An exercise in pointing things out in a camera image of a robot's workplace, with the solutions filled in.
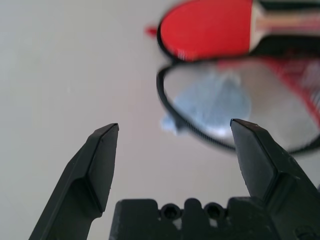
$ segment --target gray surface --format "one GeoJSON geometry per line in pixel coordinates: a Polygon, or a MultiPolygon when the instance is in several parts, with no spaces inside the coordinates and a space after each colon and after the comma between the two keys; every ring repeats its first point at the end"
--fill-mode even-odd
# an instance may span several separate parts
{"type": "MultiPolygon", "coordinates": [[[[97,128],[118,122],[115,173],[89,240],[108,239],[115,204],[247,196],[234,155],[161,132],[156,72],[166,61],[143,34],[171,0],[0,3],[0,234],[27,239],[64,167],[97,128]]],[[[318,155],[301,166],[319,183],[318,155]]]]}

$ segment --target black plastic part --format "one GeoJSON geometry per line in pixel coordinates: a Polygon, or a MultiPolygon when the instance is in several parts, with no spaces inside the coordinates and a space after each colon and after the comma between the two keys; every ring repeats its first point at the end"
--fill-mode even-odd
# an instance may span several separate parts
{"type": "Polygon", "coordinates": [[[29,240],[85,240],[106,209],[118,124],[96,130],[65,167],[29,240]]]}
{"type": "Polygon", "coordinates": [[[296,160],[257,124],[233,119],[231,129],[248,191],[265,203],[281,239],[295,239],[301,226],[317,236],[306,239],[319,239],[320,193],[296,160]]]}
{"type": "Polygon", "coordinates": [[[278,240],[277,231],[257,198],[231,198],[227,215],[212,219],[194,198],[184,203],[181,218],[159,215],[151,199],[116,204],[110,240],[278,240]]]}
{"type": "MultiPolygon", "coordinates": [[[[186,116],[179,113],[172,105],[172,103],[168,100],[168,97],[166,95],[165,91],[165,78],[166,75],[174,70],[175,68],[179,66],[196,66],[204,61],[197,61],[197,62],[176,62],[172,65],[166,66],[163,69],[161,69],[157,75],[156,75],[156,90],[159,96],[159,99],[163,105],[163,107],[167,110],[167,112],[170,114],[170,116],[173,117],[176,124],[178,124],[181,127],[185,127],[188,129],[192,134],[194,134],[196,137],[198,137],[200,140],[205,141],[208,144],[221,147],[225,150],[235,152],[235,146],[230,145],[226,142],[223,142],[217,138],[211,137],[205,132],[201,131],[196,125],[192,123],[191,120],[189,120],[186,116]]],[[[312,139],[308,144],[302,145],[300,147],[295,147],[293,149],[288,150],[289,154],[292,155],[298,155],[298,154],[305,154],[308,152],[312,152],[315,150],[318,150],[320,148],[320,134],[315,138],[312,139]]]]}

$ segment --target wooden handle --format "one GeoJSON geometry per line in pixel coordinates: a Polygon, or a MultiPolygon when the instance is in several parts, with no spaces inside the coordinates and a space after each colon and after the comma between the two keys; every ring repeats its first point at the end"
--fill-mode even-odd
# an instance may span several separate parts
{"type": "Polygon", "coordinates": [[[267,13],[256,18],[255,29],[263,32],[319,31],[320,12],[267,13]]]}

